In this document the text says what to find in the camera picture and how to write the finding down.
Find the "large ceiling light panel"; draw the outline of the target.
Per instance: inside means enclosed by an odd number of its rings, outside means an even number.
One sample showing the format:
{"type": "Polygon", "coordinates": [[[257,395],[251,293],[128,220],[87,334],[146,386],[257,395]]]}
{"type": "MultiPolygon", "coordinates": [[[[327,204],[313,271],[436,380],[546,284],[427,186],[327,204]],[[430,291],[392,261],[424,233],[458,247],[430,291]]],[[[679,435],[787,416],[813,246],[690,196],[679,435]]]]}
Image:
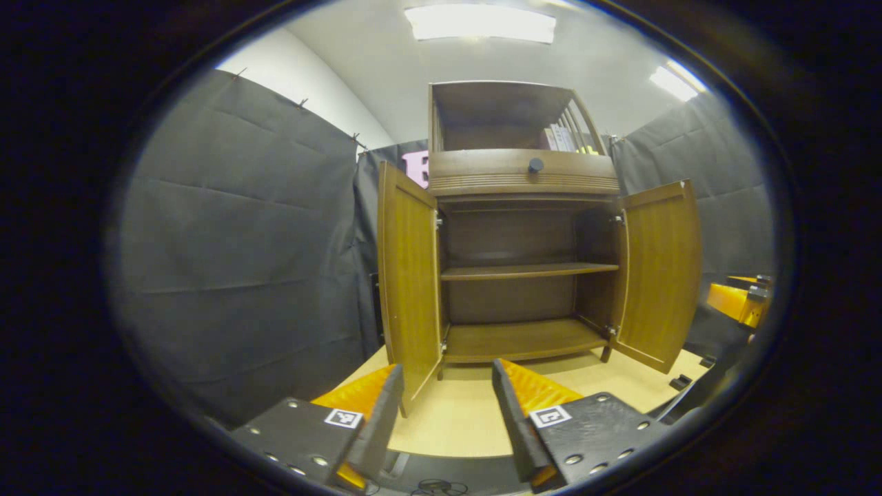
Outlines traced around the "large ceiling light panel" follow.
{"type": "Polygon", "coordinates": [[[557,26],[552,16],[494,4],[431,4],[407,8],[404,15],[417,41],[501,38],[551,44],[557,26]]]}

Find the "row of upright books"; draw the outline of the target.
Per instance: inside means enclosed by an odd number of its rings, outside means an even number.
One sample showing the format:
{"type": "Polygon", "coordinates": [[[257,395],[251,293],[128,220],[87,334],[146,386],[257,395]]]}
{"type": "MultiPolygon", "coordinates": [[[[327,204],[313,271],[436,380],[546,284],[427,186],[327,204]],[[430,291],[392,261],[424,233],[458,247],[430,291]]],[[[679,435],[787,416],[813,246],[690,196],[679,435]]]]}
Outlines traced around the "row of upright books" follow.
{"type": "Polygon", "coordinates": [[[583,145],[577,144],[571,131],[557,123],[551,123],[543,129],[540,135],[540,147],[551,151],[588,154],[583,145]]]}

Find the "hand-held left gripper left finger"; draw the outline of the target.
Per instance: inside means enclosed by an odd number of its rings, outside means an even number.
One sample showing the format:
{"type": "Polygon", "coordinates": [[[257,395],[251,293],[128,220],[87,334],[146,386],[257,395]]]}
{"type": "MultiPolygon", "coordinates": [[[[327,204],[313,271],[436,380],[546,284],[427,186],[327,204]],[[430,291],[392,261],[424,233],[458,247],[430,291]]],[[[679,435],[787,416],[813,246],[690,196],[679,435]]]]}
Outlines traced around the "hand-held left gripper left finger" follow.
{"type": "Polygon", "coordinates": [[[382,468],[403,389],[403,366],[387,365],[312,401],[285,398],[231,439],[291,477],[364,492],[382,468]]]}

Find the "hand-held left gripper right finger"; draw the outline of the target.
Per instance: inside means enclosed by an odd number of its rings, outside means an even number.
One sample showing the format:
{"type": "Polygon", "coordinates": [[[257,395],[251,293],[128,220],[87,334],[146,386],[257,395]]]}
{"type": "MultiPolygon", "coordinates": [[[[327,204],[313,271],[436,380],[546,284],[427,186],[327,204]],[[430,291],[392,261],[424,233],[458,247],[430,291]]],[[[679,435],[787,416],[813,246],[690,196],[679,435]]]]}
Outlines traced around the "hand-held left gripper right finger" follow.
{"type": "Polygon", "coordinates": [[[636,459],[670,427],[607,391],[582,395],[505,359],[492,383],[517,476],[529,486],[579,486],[636,459]]]}

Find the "small ceiling light panel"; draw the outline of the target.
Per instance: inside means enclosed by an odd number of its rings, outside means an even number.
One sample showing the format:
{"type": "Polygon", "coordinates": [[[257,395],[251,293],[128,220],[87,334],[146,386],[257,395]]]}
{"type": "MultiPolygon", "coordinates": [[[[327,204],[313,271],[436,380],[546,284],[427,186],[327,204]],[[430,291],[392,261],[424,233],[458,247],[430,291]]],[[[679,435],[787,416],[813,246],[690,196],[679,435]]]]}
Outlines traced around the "small ceiling light panel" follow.
{"type": "Polygon", "coordinates": [[[664,65],[659,65],[649,76],[649,81],[683,103],[708,91],[690,70],[674,60],[667,60],[664,65]]]}

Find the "black backdrop cloth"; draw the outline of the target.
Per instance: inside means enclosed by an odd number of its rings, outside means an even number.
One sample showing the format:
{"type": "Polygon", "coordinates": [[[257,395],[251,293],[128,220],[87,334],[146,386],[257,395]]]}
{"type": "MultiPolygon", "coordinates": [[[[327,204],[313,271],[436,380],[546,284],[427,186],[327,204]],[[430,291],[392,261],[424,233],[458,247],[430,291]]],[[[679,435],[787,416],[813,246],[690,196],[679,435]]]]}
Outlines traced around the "black backdrop cloth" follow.
{"type": "MultiPolygon", "coordinates": [[[[702,234],[699,299],[721,246],[776,261],[765,189],[713,214],[697,169],[624,194],[692,181],[702,234]]],[[[211,70],[177,94],[121,189],[114,285],[136,350],[198,411],[242,426],[286,398],[313,399],[379,348],[379,165],[304,107],[211,70]]]]}

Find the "wooden inner cabinet shelf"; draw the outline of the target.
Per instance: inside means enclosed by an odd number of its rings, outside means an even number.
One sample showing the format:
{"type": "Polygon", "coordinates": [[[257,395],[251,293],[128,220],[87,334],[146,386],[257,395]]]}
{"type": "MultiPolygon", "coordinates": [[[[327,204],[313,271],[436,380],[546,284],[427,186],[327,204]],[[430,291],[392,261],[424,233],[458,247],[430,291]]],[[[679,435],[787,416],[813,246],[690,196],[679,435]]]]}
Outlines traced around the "wooden inner cabinet shelf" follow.
{"type": "Polygon", "coordinates": [[[578,276],[579,274],[615,272],[615,264],[589,262],[561,262],[546,264],[527,264],[516,266],[453,267],[440,274],[444,282],[464,282],[464,280],[512,280],[523,278],[546,278],[578,276]]]}

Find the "wooden shoe cabinet door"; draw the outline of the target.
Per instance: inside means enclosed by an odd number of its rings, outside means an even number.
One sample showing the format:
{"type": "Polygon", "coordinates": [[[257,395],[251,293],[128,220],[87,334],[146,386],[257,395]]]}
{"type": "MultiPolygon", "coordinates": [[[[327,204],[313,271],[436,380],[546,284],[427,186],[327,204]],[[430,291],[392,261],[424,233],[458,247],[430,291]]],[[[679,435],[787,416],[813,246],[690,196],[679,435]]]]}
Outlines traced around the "wooden shoe cabinet door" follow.
{"type": "Polygon", "coordinates": [[[378,278],[385,346],[400,367],[400,414],[413,414],[443,361],[437,200],[395,165],[379,165],[378,278]]]}
{"type": "Polygon", "coordinates": [[[702,234],[692,181],[683,179],[615,203],[619,268],[608,323],[612,349],[670,373],[699,299],[702,234]]]}

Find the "wooden double-door shoe cabinet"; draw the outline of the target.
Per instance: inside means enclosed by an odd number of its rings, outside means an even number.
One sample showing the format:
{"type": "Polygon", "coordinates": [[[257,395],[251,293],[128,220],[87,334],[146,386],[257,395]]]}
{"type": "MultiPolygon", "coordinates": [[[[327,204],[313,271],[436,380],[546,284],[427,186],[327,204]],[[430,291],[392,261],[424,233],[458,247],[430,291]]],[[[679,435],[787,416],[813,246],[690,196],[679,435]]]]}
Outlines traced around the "wooden double-door shoe cabinet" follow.
{"type": "Polygon", "coordinates": [[[515,81],[429,86],[427,176],[438,204],[443,361],[488,364],[612,351],[615,272],[444,282],[453,267],[561,262],[618,265],[615,203],[631,194],[576,91],[515,81]],[[545,127],[588,154],[542,149],[545,127]],[[527,173],[532,158],[544,161],[527,173]]]}

